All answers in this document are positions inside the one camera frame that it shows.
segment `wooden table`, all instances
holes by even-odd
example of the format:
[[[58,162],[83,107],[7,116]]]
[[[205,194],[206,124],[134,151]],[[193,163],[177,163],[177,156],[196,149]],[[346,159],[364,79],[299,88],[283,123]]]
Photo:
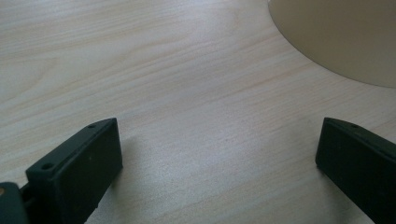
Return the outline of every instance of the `wooden table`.
[[[321,124],[396,141],[396,90],[306,59],[266,0],[5,0],[0,77],[0,182],[118,118],[90,224],[372,223],[317,169]]]

